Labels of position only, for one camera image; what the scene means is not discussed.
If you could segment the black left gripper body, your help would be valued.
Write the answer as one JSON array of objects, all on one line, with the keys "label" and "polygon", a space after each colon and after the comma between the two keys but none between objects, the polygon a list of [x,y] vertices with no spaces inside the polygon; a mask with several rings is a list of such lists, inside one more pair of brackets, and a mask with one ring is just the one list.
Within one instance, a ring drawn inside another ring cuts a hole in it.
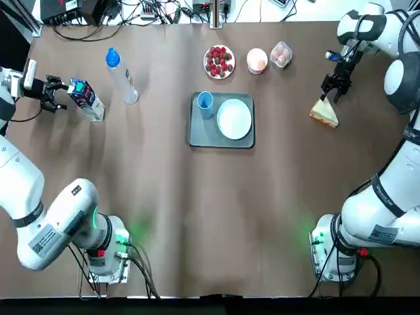
[{"label": "black left gripper body", "polygon": [[31,90],[30,97],[40,101],[48,101],[53,99],[53,76],[47,76],[46,81],[40,79],[34,79]]}]

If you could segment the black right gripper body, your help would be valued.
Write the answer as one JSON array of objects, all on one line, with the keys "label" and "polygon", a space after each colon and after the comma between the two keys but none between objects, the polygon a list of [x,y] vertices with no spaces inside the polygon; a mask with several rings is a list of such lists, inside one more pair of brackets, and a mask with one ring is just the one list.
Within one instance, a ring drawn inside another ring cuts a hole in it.
[{"label": "black right gripper body", "polygon": [[351,84],[351,74],[354,70],[354,63],[348,60],[336,61],[333,74],[327,75],[328,85]]}]

